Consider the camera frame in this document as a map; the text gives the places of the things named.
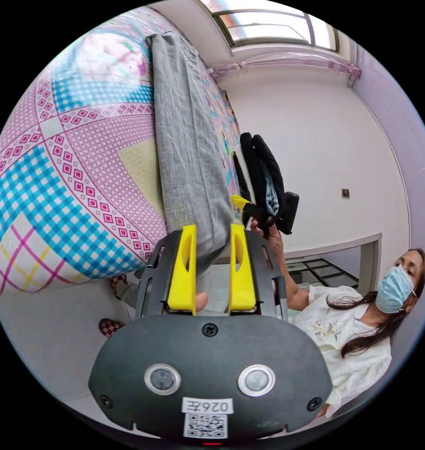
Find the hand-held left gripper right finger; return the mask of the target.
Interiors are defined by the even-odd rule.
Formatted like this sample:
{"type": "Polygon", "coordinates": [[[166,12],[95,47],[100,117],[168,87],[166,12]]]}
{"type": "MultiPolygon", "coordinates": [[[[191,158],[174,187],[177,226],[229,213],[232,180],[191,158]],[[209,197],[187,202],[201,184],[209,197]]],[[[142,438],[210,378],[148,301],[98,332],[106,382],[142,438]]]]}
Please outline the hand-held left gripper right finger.
{"type": "Polygon", "coordinates": [[[251,258],[245,229],[242,225],[230,226],[229,313],[250,313],[256,307],[251,258]]]}

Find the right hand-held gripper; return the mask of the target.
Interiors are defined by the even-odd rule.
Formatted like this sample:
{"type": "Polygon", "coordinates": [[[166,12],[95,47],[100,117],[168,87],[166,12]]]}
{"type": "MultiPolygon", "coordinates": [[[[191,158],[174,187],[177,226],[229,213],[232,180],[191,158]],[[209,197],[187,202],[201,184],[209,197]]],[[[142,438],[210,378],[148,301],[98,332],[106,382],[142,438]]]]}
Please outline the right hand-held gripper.
{"type": "Polygon", "coordinates": [[[286,233],[284,213],[286,209],[285,189],[280,167],[264,139],[260,135],[243,133],[240,136],[240,148],[247,167],[254,202],[239,195],[231,195],[232,205],[240,212],[252,212],[259,207],[276,216],[278,230],[286,233]]]}

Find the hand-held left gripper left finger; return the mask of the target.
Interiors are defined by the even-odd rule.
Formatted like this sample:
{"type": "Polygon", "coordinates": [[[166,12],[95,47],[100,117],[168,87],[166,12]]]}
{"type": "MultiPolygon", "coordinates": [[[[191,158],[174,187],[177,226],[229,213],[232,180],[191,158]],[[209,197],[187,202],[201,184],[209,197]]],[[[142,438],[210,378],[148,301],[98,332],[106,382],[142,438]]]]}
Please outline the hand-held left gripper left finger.
{"type": "Polygon", "coordinates": [[[184,226],[178,242],[167,305],[176,313],[196,313],[196,225],[184,226]]]}

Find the person's right hand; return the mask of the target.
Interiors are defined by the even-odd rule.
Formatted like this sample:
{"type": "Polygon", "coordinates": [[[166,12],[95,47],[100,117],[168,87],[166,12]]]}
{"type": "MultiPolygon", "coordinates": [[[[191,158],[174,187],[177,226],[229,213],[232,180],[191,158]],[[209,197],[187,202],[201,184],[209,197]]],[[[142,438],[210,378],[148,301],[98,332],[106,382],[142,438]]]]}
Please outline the person's right hand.
{"type": "Polygon", "coordinates": [[[268,241],[269,246],[273,250],[275,256],[281,256],[284,258],[284,244],[281,237],[281,234],[276,225],[272,225],[268,228],[268,231],[263,231],[259,222],[255,219],[251,219],[250,229],[253,232],[256,232],[259,236],[268,241]]]}

